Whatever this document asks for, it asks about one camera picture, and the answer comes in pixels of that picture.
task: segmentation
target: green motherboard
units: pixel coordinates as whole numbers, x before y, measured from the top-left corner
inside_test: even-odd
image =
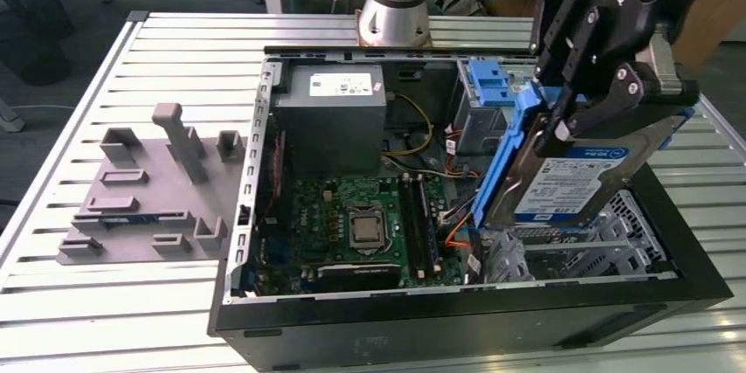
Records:
[[[447,209],[442,181],[435,176],[423,178],[422,185],[430,212],[436,215]],[[406,235],[415,232],[403,223],[402,212],[411,209],[402,209],[398,178],[299,179],[291,208],[289,254],[287,264],[272,268],[272,294],[307,293],[303,285],[309,284],[312,267],[360,263],[400,266],[398,288],[460,284],[455,252],[438,255],[435,272],[423,276],[410,270]],[[369,220],[379,223],[380,237]]]

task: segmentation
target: power supply label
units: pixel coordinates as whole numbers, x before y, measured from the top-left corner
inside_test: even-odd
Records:
[[[566,157],[547,158],[515,207],[515,218],[523,222],[570,219],[602,188],[600,174],[616,168],[628,153],[626,148],[571,148]]]
[[[313,73],[309,96],[365,96],[374,94],[369,73]]]

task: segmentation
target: motherboard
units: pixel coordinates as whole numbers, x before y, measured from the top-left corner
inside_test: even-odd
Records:
[[[265,245],[265,294],[460,284],[459,255],[438,243],[436,176],[299,179],[291,208],[289,238]]]

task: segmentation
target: ram slot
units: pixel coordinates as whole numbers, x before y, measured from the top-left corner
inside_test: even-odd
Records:
[[[434,226],[428,217],[427,200],[423,200],[420,180],[414,178],[399,180],[399,200],[410,272],[415,278],[424,279],[427,274],[432,274],[434,268],[428,245],[428,229],[434,229]]]
[[[434,215],[430,213],[428,195],[424,191],[424,183],[418,180],[419,184],[419,207],[422,208],[422,219],[419,235],[427,247],[428,254],[428,270],[431,273],[440,272],[440,256],[438,255],[438,239],[435,237],[436,227]]]

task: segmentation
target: aluminum table surface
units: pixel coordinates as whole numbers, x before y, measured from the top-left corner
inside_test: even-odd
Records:
[[[436,46],[524,47],[528,19],[432,18]],[[247,133],[265,45],[353,45],[349,17],[152,13],[128,22],[0,237],[0,364],[7,371],[245,372],[205,334],[216,261],[60,266],[57,245],[103,153],[105,129],[164,134],[152,105],[177,101],[203,137]],[[702,101],[650,159],[735,297],[599,349],[402,365],[387,371],[744,371],[744,147]]]

